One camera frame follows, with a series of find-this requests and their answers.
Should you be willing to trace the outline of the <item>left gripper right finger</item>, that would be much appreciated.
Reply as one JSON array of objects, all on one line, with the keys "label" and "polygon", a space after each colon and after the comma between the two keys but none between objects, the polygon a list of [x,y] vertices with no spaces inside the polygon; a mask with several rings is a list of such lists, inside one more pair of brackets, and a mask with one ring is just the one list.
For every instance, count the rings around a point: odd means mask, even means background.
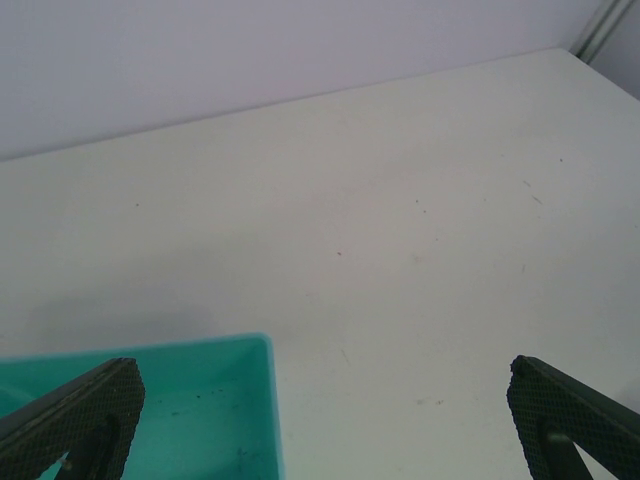
[{"label": "left gripper right finger", "polygon": [[542,360],[510,366],[507,403],[534,479],[590,479],[585,451],[616,479],[639,477],[639,414]]}]

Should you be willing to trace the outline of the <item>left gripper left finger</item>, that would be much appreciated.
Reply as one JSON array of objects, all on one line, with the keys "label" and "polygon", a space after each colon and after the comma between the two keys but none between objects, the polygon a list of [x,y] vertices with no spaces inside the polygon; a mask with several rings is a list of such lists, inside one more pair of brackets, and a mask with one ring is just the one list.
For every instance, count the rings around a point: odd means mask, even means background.
[{"label": "left gripper left finger", "polygon": [[113,358],[1,418],[1,477],[119,479],[145,400],[133,358]]}]

